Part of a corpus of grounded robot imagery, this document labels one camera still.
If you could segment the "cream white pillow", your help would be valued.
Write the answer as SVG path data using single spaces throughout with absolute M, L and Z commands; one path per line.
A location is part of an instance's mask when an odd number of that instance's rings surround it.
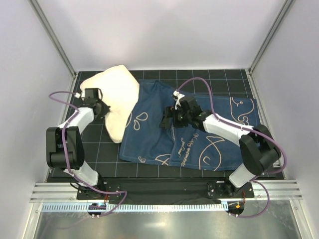
M 140 85 L 124 65 L 113 66 L 84 80 L 80 89 L 99 88 L 102 101 L 110 107 L 105 128 L 114 143 L 121 143 L 131 112 L 139 99 Z

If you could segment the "dark blue embroidered pillowcase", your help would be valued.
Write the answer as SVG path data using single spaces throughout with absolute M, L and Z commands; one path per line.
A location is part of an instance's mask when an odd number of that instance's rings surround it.
M 239 146 L 192 126 L 161 128 L 164 109 L 174 106 L 175 89 L 161 81 L 141 80 L 120 147 L 121 160 L 206 171 L 235 170 L 243 162 Z

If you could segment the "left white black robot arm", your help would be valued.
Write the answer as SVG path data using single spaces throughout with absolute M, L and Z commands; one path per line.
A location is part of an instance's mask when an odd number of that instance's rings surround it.
M 56 94 L 70 94 L 81 100 L 77 107 L 54 97 Z M 55 127 L 46 130 L 46 162 L 49 168 L 59 168 L 73 177 L 79 190 L 88 190 L 88 194 L 98 200 L 106 193 L 102 176 L 85 161 L 85 152 L 81 138 L 85 128 L 110 111 L 103 102 L 103 93 L 99 88 L 85 88 L 80 92 L 57 91 L 49 95 L 53 101 L 74 109 L 73 114 Z

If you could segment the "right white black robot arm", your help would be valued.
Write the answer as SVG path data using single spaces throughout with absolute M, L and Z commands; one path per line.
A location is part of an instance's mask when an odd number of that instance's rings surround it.
M 205 133 L 213 133 L 240 148 L 242 164 L 228 177 L 224 191 L 229 197 L 237 197 L 243 186 L 264 173 L 284 155 L 265 125 L 256 127 L 228 120 L 214 110 L 202 110 L 196 99 L 175 92 L 174 106 L 165 107 L 160 123 L 168 128 L 169 121 L 177 128 L 191 125 Z

